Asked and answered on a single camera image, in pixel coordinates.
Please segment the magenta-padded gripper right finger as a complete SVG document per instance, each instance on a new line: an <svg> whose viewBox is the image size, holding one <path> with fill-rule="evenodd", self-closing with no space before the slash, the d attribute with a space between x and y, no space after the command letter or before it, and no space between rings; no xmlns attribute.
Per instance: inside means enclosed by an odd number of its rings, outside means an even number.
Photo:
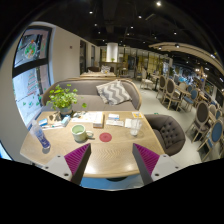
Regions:
<svg viewBox="0 0 224 224"><path fill-rule="evenodd" d="M136 143L133 144L132 153L145 185L181 169L181 166L167 154L158 155Z"/></svg>

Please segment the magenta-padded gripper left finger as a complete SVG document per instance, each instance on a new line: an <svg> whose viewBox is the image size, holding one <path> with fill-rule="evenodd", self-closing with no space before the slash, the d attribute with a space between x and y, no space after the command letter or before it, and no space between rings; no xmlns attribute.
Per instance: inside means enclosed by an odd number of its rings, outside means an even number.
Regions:
<svg viewBox="0 0 224 224"><path fill-rule="evenodd" d="M65 156L55 156L42 169L79 185L90 155L91 144L88 143Z"/></svg>

